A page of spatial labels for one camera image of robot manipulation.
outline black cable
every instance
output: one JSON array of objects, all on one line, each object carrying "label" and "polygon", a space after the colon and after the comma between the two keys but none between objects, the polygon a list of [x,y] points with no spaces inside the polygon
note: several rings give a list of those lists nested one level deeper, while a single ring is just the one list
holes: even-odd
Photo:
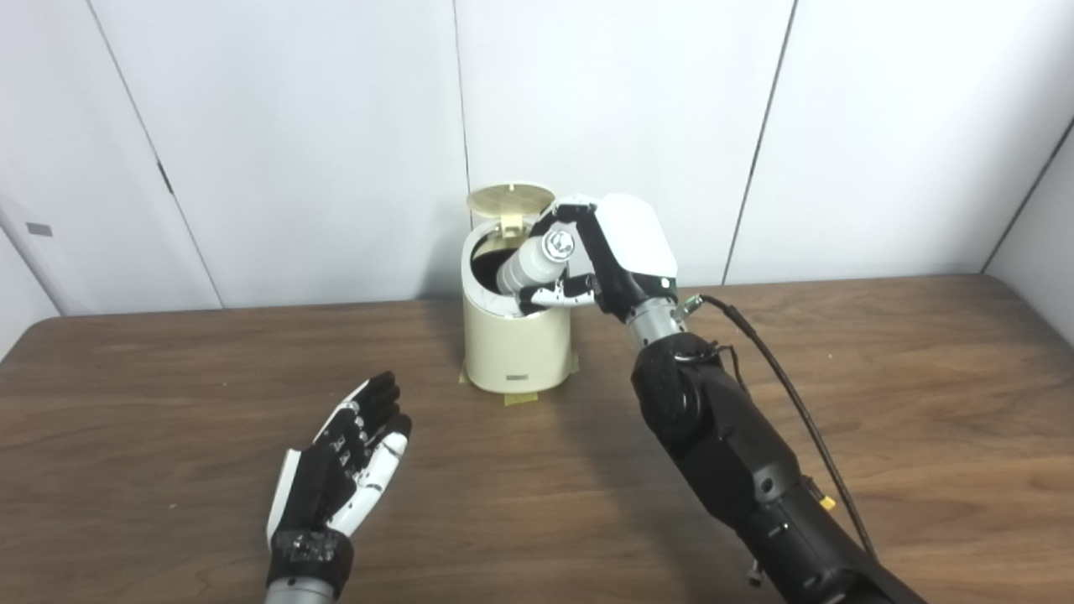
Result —
[{"label": "black cable", "polygon": [[727,350],[728,353],[731,354],[731,366],[735,368],[735,380],[739,383],[739,388],[741,388],[743,392],[750,392],[750,389],[745,387],[745,380],[742,379],[742,372],[739,371],[738,353],[735,351],[735,346],[716,346],[717,355],[720,353],[723,353],[724,350]]},{"label": "black cable", "polygon": [[787,391],[787,396],[790,397],[790,401],[795,404],[795,408],[798,409],[798,415],[801,416],[802,421],[806,423],[806,429],[809,430],[810,437],[813,438],[813,444],[816,445],[816,450],[821,454],[821,459],[824,460],[825,468],[828,469],[828,474],[831,475],[831,479],[836,483],[836,489],[839,491],[840,499],[843,500],[843,504],[846,505],[846,513],[851,516],[851,521],[854,522],[854,529],[858,533],[858,538],[861,540],[861,547],[872,556],[876,558],[876,550],[873,549],[872,540],[869,538],[869,532],[866,530],[866,524],[861,520],[861,515],[858,514],[858,507],[854,504],[854,498],[851,497],[850,489],[846,488],[846,483],[843,481],[843,476],[839,473],[839,469],[836,468],[836,461],[831,458],[831,454],[828,452],[828,446],[824,443],[824,436],[821,435],[821,430],[816,427],[816,422],[813,421],[813,416],[810,415],[809,409],[806,408],[806,403],[802,398],[798,396],[798,390],[795,389],[794,384],[790,383],[790,378],[787,373],[783,371],[780,366],[780,362],[775,360],[775,356],[772,351],[768,349],[765,345],[765,341],[757,335],[757,332],[750,325],[750,321],[739,313],[738,308],[726,304],[711,296],[699,294],[703,302],[712,304],[713,306],[723,311],[724,315],[735,323],[742,333],[749,337],[753,344],[760,351],[765,360],[768,361],[768,365],[772,368],[772,373],[779,378],[780,384],[783,384],[783,388]]}]

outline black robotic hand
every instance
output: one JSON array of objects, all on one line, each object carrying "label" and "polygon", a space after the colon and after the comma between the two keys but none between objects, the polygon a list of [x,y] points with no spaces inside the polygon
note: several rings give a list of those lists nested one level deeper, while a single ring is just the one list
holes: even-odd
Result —
[{"label": "black robotic hand", "polygon": [[350,535],[392,479],[410,437],[395,375],[366,380],[340,402],[313,445],[288,449],[268,514],[266,604],[331,604],[354,558]]}]

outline robot wrist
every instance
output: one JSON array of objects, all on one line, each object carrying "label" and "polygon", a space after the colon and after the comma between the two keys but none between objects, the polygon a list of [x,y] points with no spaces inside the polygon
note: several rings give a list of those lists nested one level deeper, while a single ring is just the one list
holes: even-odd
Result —
[{"label": "robot wrist", "polygon": [[354,547],[350,538],[333,530],[276,531],[272,538],[272,561],[265,586],[277,580],[313,578],[332,586],[339,599],[350,577]]}]

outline prosthetic hand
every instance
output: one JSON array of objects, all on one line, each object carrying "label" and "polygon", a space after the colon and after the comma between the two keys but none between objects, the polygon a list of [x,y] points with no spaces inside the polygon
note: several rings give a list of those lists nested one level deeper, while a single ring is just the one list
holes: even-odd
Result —
[{"label": "prosthetic hand", "polygon": [[350,576],[350,536],[392,479],[410,436],[395,375],[366,380],[302,451],[288,449],[268,513],[265,604],[332,604]]},{"label": "prosthetic hand", "polygon": [[[512,258],[505,270],[513,271],[518,285],[502,293],[516,294],[520,305],[596,302],[627,326],[640,348],[630,380],[641,416],[709,514],[753,553],[751,583],[767,575],[790,604],[924,604],[828,514],[826,498],[801,474],[794,451],[742,380],[724,370],[722,348],[686,330],[685,318],[702,298],[720,306],[800,402],[734,306],[706,297],[679,304],[678,267],[652,207],[620,195],[565,198],[546,210],[531,236],[545,238],[560,222],[577,226],[594,273],[542,284],[537,275],[520,277],[525,265]],[[823,441],[817,445],[830,461]]]}]

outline cream trash can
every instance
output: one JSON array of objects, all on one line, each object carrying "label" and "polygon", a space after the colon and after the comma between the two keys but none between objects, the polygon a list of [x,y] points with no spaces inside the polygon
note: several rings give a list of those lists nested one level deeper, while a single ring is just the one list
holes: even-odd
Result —
[{"label": "cream trash can", "polygon": [[471,211],[492,218],[470,231],[462,254],[465,371],[482,390],[538,392],[570,374],[569,308],[527,316],[514,297],[496,287],[496,272],[554,199],[548,189],[525,184],[495,185],[466,198]]}]

